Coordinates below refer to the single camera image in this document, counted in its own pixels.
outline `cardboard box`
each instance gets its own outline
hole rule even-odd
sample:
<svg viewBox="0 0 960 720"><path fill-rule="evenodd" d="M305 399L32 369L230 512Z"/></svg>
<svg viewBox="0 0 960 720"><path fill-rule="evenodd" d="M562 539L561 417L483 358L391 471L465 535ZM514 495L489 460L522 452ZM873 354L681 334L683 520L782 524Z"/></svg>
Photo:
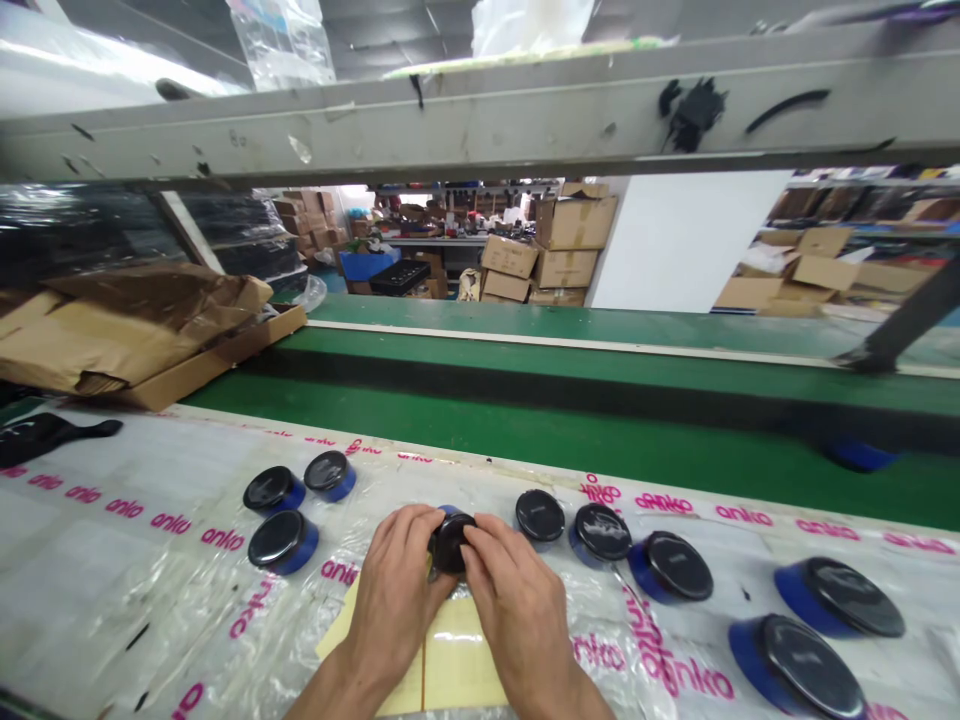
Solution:
<svg viewBox="0 0 960 720"><path fill-rule="evenodd" d="M827 302L836 294L836 290L830 290L829 288L821 288L816 285L804 285L803 283L785 282L780 287L779 292L777 292L777 298L780 300L798 300L818 304Z"/></svg>
<svg viewBox="0 0 960 720"><path fill-rule="evenodd" d="M0 377L72 395L137 386L251 321L266 283L164 263L48 280L0 320Z"/></svg>
<svg viewBox="0 0 960 720"><path fill-rule="evenodd" d="M488 295L487 293L484 293L480 296L480 302L500 303L503 305L523 305L523 303L517 302L516 300L502 298L498 295Z"/></svg>
<svg viewBox="0 0 960 720"><path fill-rule="evenodd" d="M804 255L797 262L791 279L832 290L848 290L857 279L859 265L832 258Z"/></svg>
<svg viewBox="0 0 960 720"><path fill-rule="evenodd" d="M538 202L537 244L547 250L601 250L616 211L615 197Z"/></svg>
<svg viewBox="0 0 960 720"><path fill-rule="evenodd" d="M586 299L586 288L543 289L536 282L532 282L527 302L531 305L550 305L553 307L583 307Z"/></svg>
<svg viewBox="0 0 960 720"><path fill-rule="evenodd" d="M851 228L810 228L800 238L797 252L801 255L834 258L843 251L851 235Z"/></svg>
<svg viewBox="0 0 960 720"><path fill-rule="evenodd" d="M281 215L280 222L284 229L291 235L309 235L310 223L305 214L301 215Z"/></svg>
<svg viewBox="0 0 960 720"><path fill-rule="evenodd" d="M757 240L774 247L796 247L800 244L803 230L761 230Z"/></svg>
<svg viewBox="0 0 960 720"><path fill-rule="evenodd" d="M540 248L534 279L542 288L589 287L599 254L599 250Z"/></svg>
<svg viewBox="0 0 960 720"><path fill-rule="evenodd" d="M783 280L768 278L730 278L714 307L761 310L770 307Z"/></svg>
<svg viewBox="0 0 960 720"><path fill-rule="evenodd" d="M323 212L323 206L320 204L320 196L316 190L309 188L300 188L299 190L284 190L283 196L299 200L303 203L306 212Z"/></svg>
<svg viewBox="0 0 960 720"><path fill-rule="evenodd" d="M560 186L560 197L605 198L610 186L604 183L564 183Z"/></svg>
<svg viewBox="0 0 960 720"><path fill-rule="evenodd" d="M275 303L274 307L280 311L277 317L244 330L129 390L107 393L98 399L152 412L169 407L307 324L307 314L300 305Z"/></svg>
<svg viewBox="0 0 960 720"><path fill-rule="evenodd" d="M771 298L770 304L757 311L764 317L820 317L820 304L805 300Z"/></svg>
<svg viewBox="0 0 960 720"><path fill-rule="evenodd" d="M530 291L530 281L513 275L504 275L502 273L487 270L483 281L483 294L496 295L497 297L507 298L524 302L527 299L527 293Z"/></svg>
<svg viewBox="0 0 960 720"><path fill-rule="evenodd" d="M931 275L932 272L925 270L865 262L859 266L856 284L891 293L909 293L929 280Z"/></svg>
<svg viewBox="0 0 960 720"><path fill-rule="evenodd" d="M533 272L539 252L537 248L516 240L491 235L483 248L480 264L487 270L526 279Z"/></svg>
<svg viewBox="0 0 960 720"><path fill-rule="evenodd" d="M307 211L306 206L301 200L289 197L277 198L273 201L273 206L277 209L277 212L280 213L280 217L300 215Z"/></svg>
<svg viewBox="0 0 960 720"><path fill-rule="evenodd" d="M913 204L902 222L949 222L960 214L960 200L956 198L937 198L918 200Z"/></svg>

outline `human hand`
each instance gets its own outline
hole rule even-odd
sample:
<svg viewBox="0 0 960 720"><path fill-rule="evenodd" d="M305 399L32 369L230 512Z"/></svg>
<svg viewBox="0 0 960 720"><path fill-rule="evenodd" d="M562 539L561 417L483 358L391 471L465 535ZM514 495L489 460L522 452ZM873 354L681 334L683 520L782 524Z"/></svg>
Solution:
<svg viewBox="0 0 960 720"><path fill-rule="evenodd" d="M520 533L477 513L461 546L467 584L507 700L521 720L613 719L573 657L563 581Z"/></svg>
<svg viewBox="0 0 960 720"><path fill-rule="evenodd" d="M407 505L391 513L374 533L360 573L357 604L342 657L348 666L389 686L403 679L457 579L427 582L427 543L445 513Z"/></svg>

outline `yellow paper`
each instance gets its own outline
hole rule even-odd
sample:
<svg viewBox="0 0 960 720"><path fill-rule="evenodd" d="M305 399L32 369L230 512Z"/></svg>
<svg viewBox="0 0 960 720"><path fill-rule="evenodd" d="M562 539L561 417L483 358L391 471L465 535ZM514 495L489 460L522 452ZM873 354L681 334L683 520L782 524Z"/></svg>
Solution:
<svg viewBox="0 0 960 720"><path fill-rule="evenodd" d="M506 705L473 598L448 600L427 632L426 710Z"/></svg>
<svg viewBox="0 0 960 720"><path fill-rule="evenodd" d="M347 637L359 585L358 578L347 591L337 619L317 645L321 661ZM506 704L490 646L480 628L477 606L473 598L461 598L448 600L440 607L423 647L377 717Z"/></svg>
<svg viewBox="0 0 960 720"><path fill-rule="evenodd" d="M343 598L343 609L327 630L320 644L317 645L317 657L321 662L344 641L350 632L350 623L353 620L353 610L357 605L357 588L360 587L360 578L354 580ZM393 689L376 717L384 715L402 715L404 713L420 712L423 709L423 648L410 664L410 669L403 676L400 684Z"/></svg>

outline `cardboard tray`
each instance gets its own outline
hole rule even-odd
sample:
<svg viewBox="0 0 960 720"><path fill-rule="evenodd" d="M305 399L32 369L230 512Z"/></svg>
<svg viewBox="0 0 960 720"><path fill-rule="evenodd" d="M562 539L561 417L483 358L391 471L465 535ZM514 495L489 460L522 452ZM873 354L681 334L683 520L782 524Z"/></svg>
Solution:
<svg viewBox="0 0 960 720"><path fill-rule="evenodd" d="M181 398L199 390L235 365L256 355L278 340L307 324L307 314L300 305L274 303L280 312L216 347L167 368L139 385L118 392L96 395L90 400L159 412Z"/></svg>

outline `plastic bag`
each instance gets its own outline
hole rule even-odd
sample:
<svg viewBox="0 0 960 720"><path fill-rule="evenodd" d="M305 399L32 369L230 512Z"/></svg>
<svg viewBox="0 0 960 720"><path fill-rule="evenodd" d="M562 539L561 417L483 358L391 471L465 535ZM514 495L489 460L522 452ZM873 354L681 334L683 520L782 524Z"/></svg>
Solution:
<svg viewBox="0 0 960 720"><path fill-rule="evenodd" d="M473 8L473 56L579 45L592 10L593 0L480 0Z"/></svg>

